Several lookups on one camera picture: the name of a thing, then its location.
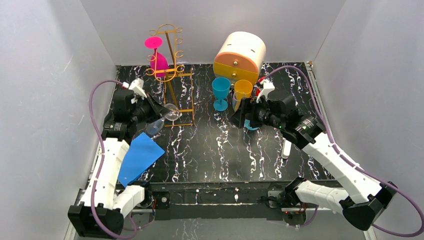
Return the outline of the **teal wine glass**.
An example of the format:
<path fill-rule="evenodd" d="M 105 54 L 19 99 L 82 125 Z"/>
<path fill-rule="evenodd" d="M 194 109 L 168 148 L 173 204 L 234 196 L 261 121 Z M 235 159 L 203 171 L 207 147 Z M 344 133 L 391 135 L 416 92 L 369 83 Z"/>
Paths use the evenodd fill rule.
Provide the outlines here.
<path fill-rule="evenodd" d="M 245 120 L 245 122 L 244 122 L 244 127 L 245 128 L 247 128 L 249 131 L 256 131 L 256 130 L 258 130 L 259 128 L 258 127 L 252 127 L 251 125 L 250 125 L 250 121 L 249 120 Z"/>
<path fill-rule="evenodd" d="M 213 107 L 216 111 L 223 112 L 228 108 L 227 97 L 230 92 L 231 82 L 225 77 L 218 77 L 212 81 L 212 93 L 216 100 Z"/>

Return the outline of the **clear wine glass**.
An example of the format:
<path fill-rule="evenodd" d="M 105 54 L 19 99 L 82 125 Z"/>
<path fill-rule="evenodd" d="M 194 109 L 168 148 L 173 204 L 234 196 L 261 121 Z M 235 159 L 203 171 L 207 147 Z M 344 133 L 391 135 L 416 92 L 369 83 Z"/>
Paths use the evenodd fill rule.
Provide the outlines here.
<path fill-rule="evenodd" d="M 176 121 L 180 118 L 181 113 L 177 106 L 172 103 L 167 103 L 164 107 L 170 110 L 170 112 L 166 113 L 162 118 L 147 124 L 145 128 L 146 134 L 151 136 L 156 135 L 164 127 L 165 120 Z"/>
<path fill-rule="evenodd" d="M 234 112 L 236 112 L 240 105 L 241 105 L 241 101 L 245 98 L 247 98 L 247 94 L 245 92 L 242 91 L 235 91 L 232 95 L 232 107 Z"/>

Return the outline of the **red plastic wine glass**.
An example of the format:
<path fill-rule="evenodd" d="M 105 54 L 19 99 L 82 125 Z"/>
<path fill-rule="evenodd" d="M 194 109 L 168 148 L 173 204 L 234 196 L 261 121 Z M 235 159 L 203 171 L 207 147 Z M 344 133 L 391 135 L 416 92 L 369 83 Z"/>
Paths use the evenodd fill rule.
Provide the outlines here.
<path fill-rule="evenodd" d="M 258 97 L 259 93 L 262 91 L 263 89 L 263 85 L 261 84 L 261 82 L 264 80 L 264 76 L 262 76 L 255 84 L 255 96 Z"/>

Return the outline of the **yellow plastic wine glass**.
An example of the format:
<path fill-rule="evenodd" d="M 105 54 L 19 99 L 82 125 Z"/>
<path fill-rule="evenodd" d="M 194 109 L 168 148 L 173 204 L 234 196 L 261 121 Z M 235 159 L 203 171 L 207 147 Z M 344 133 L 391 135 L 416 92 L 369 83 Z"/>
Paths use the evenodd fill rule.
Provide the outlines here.
<path fill-rule="evenodd" d="M 250 98 L 252 96 L 253 85 L 248 80 L 238 80 L 234 84 L 234 95 L 236 100 L 241 100 L 242 98 Z"/>

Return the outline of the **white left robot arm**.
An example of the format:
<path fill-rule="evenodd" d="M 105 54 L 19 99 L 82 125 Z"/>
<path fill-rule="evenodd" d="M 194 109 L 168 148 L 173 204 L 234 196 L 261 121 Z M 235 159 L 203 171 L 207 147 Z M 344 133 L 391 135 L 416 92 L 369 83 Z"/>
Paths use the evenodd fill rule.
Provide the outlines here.
<path fill-rule="evenodd" d="M 76 205 L 71 205 L 67 216 L 81 237 L 128 240 L 123 235 L 124 219 L 131 210 L 145 200 L 141 185 L 125 187 L 116 194 L 119 173 L 130 155 L 130 147 L 140 123 L 153 123 L 169 110 L 148 93 L 117 90 L 112 108 L 104 117 L 103 126 L 94 129 L 99 138 L 100 154 L 88 186 Z"/>

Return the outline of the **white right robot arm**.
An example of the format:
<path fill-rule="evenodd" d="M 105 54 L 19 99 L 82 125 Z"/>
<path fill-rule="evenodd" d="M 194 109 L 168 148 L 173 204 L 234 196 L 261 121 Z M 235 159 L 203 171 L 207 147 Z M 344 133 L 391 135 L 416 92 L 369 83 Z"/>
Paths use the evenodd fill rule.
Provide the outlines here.
<path fill-rule="evenodd" d="M 290 93 L 273 91 L 267 97 L 243 98 L 230 117 L 242 128 L 249 120 L 254 128 L 262 125 L 278 129 L 282 136 L 318 161 L 341 184 L 327 187 L 297 177 L 280 197 L 271 200 L 284 205 L 318 205 L 337 213 L 355 228 L 366 231 L 388 207 L 395 191 L 359 172 L 351 161 L 344 161 L 334 150 L 324 126 L 310 115 L 302 115 Z"/>

